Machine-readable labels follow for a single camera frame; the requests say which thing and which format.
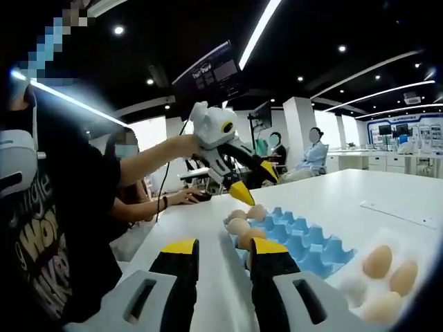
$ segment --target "vr headset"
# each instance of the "vr headset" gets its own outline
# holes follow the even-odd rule
[[[16,129],[0,132],[0,199],[27,190],[37,173],[37,161],[46,157],[38,152],[37,99],[30,94],[34,99],[33,134]]]

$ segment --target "brown egg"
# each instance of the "brown egg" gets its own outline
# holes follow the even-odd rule
[[[248,222],[240,218],[234,218],[233,220],[231,220],[227,227],[229,234],[234,235],[242,235],[250,228],[251,227]]]
[[[268,212],[264,209],[263,205],[255,205],[249,209],[247,217],[250,219],[255,219],[260,223],[264,220]]]
[[[247,219],[246,213],[243,210],[234,210],[229,214],[228,223],[234,218]]]
[[[246,267],[248,270],[252,269],[252,254],[250,252],[248,253],[248,259],[246,260]]]
[[[392,263],[392,251],[388,246],[379,246],[363,263],[363,272],[373,279],[381,279],[388,273]]]
[[[362,318],[366,322],[385,325],[394,324],[401,309],[401,296],[396,292],[383,294],[364,310]]]
[[[259,237],[261,239],[266,239],[266,233],[259,228],[251,228],[245,233],[238,237],[238,248],[250,251],[251,250],[251,239],[253,237]]]
[[[412,259],[405,261],[390,278],[389,284],[391,291],[397,292],[401,296],[409,294],[410,290],[413,289],[417,273],[417,263]]]

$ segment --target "black wire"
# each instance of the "black wire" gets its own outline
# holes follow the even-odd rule
[[[180,130],[179,136],[181,136],[181,134],[184,132],[186,125],[189,122],[189,117],[186,120],[185,124],[183,125],[183,127]],[[157,198],[157,215],[155,217],[155,223],[157,223],[158,219],[159,219],[159,213],[160,213],[160,196],[161,196],[161,190],[163,189],[163,185],[165,184],[166,181],[166,177],[168,176],[168,172],[169,172],[169,165],[171,164],[171,162],[168,163],[168,166],[166,167],[166,173],[165,173],[165,177],[163,178],[163,181],[161,183],[160,186],[160,191],[159,191],[159,197]]]

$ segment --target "black ceiling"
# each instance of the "black ceiling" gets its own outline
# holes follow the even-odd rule
[[[172,95],[170,83],[226,40],[231,41],[240,59],[267,3],[128,0],[87,28],[74,28],[64,40],[63,52],[56,53],[54,61],[47,64],[45,76],[72,78],[67,86],[56,88],[110,113]],[[431,69],[436,69],[433,79],[437,84],[396,91],[352,106],[369,113],[404,107],[402,93],[409,91],[431,103],[443,92],[438,84],[443,59],[437,51],[441,44],[438,13],[430,1],[282,0],[244,69],[245,85],[250,90],[230,105],[253,109],[270,98],[276,99],[276,106],[293,95],[309,98],[367,67],[412,50],[421,53],[359,76],[320,97],[347,102],[421,82]],[[125,32],[115,36],[115,25],[123,26]],[[339,45],[346,45],[347,51],[338,52]],[[164,82],[146,84],[152,76],[150,66],[164,73]],[[297,81],[299,75],[304,77],[303,82]],[[314,108],[329,107],[316,102]],[[180,104],[173,104],[169,111],[158,106],[122,119],[134,122],[165,113],[176,116],[183,111]]]

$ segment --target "light blue shirt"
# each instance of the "light blue shirt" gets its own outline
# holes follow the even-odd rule
[[[324,166],[326,154],[327,146],[318,141],[305,152],[302,161],[296,165],[296,170],[310,169],[315,175],[318,175],[320,169]]]

